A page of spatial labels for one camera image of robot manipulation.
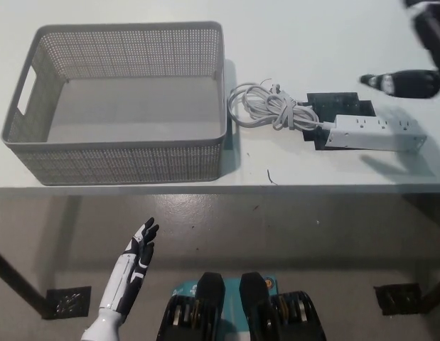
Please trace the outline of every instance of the basket handle hole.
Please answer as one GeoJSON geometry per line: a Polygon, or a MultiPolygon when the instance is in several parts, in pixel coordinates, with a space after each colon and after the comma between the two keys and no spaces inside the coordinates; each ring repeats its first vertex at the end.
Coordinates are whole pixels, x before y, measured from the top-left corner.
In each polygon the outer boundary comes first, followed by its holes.
{"type": "Polygon", "coordinates": [[[35,85],[36,81],[36,73],[33,69],[33,66],[30,66],[28,69],[26,82],[23,84],[21,96],[19,97],[19,103],[18,103],[18,109],[22,113],[22,115],[25,115],[27,112],[27,106],[28,101],[30,99],[33,86],[35,85]]]}

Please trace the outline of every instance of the perforated basket side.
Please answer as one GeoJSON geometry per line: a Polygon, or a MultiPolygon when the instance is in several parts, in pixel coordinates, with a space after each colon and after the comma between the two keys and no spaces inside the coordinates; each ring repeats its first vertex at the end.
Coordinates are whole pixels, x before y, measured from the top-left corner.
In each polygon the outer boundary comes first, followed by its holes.
{"type": "Polygon", "coordinates": [[[210,181],[220,174],[222,144],[186,148],[109,148],[16,152],[44,185],[210,181]]]}
{"type": "Polygon", "coordinates": [[[67,79],[213,76],[222,68],[216,23],[49,26],[41,45],[67,79]]]}

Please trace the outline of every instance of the white power cord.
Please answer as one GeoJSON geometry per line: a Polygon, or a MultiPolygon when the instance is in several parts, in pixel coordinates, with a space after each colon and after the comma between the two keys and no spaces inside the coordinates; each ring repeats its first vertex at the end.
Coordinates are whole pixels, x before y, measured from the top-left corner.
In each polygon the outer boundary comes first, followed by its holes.
{"type": "Polygon", "coordinates": [[[227,98],[227,110],[231,118],[244,128],[272,124],[276,130],[285,126],[299,130],[314,130],[321,126],[322,129],[329,130],[334,126],[330,122],[320,122],[311,107],[299,104],[281,91],[278,84],[272,85],[270,91],[257,83],[243,83],[237,86],[227,98]],[[252,121],[241,121],[233,114],[235,100],[242,100],[243,107],[252,121]]]}

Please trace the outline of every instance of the white robotic arm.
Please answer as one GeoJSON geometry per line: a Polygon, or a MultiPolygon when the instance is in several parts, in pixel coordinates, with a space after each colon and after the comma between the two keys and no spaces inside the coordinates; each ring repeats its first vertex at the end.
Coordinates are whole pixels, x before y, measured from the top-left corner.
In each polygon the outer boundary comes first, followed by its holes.
{"type": "Polygon", "coordinates": [[[119,341],[119,327],[125,322],[141,289],[154,253],[159,226],[150,218],[133,236],[118,258],[100,303],[98,318],[84,332],[81,341],[119,341]]]}

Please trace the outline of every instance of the gray concrete floor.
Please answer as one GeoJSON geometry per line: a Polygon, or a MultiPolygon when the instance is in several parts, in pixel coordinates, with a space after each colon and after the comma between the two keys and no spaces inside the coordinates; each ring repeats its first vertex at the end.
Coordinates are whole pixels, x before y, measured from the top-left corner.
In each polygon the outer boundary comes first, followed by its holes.
{"type": "Polygon", "coordinates": [[[0,280],[0,340],[79,340],[110,271],[148,217],[154,260],[122,341],[155,340],[172,289],[204,271],[274,274],[305,290],[329,341],[440,340],[440,307],[383,317],[373,286],[440,278],[440,227],[398,195],[0,198],[0,252],[42,293],[92,286],[88,318],[44,321],[0,280]]]}

